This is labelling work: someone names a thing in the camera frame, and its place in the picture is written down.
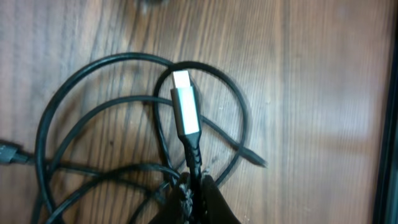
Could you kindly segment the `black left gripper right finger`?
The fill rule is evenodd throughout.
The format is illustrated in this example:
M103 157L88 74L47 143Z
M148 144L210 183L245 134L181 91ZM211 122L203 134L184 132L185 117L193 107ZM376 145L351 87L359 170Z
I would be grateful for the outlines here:
M230 209L216 182L210 175L203 175L201 179L201 193L204 215L202 223L206 224L240 224Z

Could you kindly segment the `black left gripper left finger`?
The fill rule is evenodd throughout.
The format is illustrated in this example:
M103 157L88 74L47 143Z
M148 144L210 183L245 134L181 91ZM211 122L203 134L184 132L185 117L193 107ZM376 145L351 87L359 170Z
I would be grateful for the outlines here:
M172 189L166 204L149 224L189 224L193 212L190 174L184 172Z

